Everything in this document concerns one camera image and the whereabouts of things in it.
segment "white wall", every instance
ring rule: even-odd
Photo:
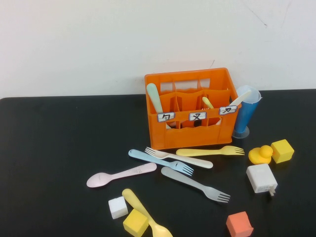
[[[227,67],[236,87],[316,88],[315,0],[1,0],[0,98],[144,93]]]

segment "yellow rubber duck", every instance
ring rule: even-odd
[[[264,145],[262,147],[252,149],[249,152],[248,157],[253,164],[269,164],[271,162],[272,154],[272,147]]]

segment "label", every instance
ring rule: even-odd
[[[227,114],[235,113],[237,111],[237,108],[238,107],[236,105],[220,107],[219,115],[227,115]]]
[[[168,121],[168,120],[174,119],[174,118],[175,118],[174,112],[158,114],[158,122],[165,122],[165,121]]]
[[[190,121],[201,120],[206,118],[206,112],[190,113]]]

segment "blue cup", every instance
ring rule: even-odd
[[[241,103],[237,119],[235,122],[233,137],[245,138],[249,135],[249,129],[247,127],[254,111],[256,110],[259,101],[262,99],[261,94],[255,88],[244,85],[237,89],[238,96],[251,90],[251,94]]]

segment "orange cube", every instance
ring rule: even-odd
[[[247,237],[253,231],[245,211],[229,215],[226,225],[232,237]]]

